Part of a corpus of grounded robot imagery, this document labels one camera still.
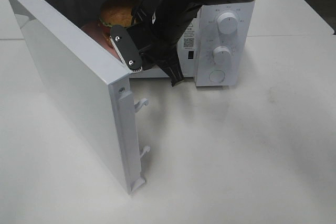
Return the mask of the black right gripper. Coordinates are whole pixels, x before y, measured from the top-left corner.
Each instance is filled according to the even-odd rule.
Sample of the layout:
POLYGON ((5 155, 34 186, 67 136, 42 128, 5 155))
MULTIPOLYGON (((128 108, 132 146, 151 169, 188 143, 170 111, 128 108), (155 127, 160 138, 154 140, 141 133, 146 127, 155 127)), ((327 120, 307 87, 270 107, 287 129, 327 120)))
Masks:
POLYGON ((132 25, 127 28, 142 59, 144 71, 157 66, 174 87, 184 81, 177 42, 184 33, 184 13, 172 8, 158 8, 150 16, 143 8, 132 11, 132 25))

